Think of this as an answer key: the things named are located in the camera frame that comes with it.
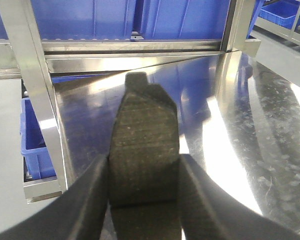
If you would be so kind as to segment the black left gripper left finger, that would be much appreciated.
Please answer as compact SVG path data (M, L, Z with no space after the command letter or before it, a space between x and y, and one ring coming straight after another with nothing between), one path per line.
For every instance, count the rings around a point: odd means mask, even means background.
M0 240L98 240L108 204L108 161L94 161L47 207L0 233Z

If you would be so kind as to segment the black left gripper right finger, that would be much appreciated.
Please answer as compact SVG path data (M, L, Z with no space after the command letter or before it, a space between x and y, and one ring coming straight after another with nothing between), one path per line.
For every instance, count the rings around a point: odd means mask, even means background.
M187 240L300 240L230 196L189 154L179 156L178 210Z

